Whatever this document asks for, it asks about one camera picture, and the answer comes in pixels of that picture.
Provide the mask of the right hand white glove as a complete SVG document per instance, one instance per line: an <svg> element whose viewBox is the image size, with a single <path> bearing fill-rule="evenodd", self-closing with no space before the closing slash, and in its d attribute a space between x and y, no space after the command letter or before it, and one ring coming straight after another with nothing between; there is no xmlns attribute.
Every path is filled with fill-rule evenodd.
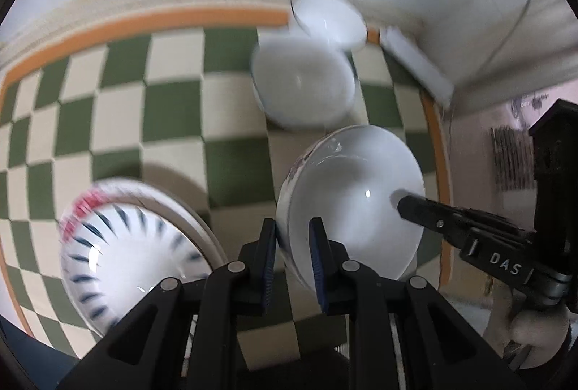
<svg viewBox="0 0 578 390"><path fill-rule="evenodd" d="M571 341L571 327L565 306L539 311L525 303L525 297L506 284L494 285L493 305L484 340L499 355L505 356L510 342L528 348L525 359L519 360L519 370L539 368L564 357Z"/></svg>

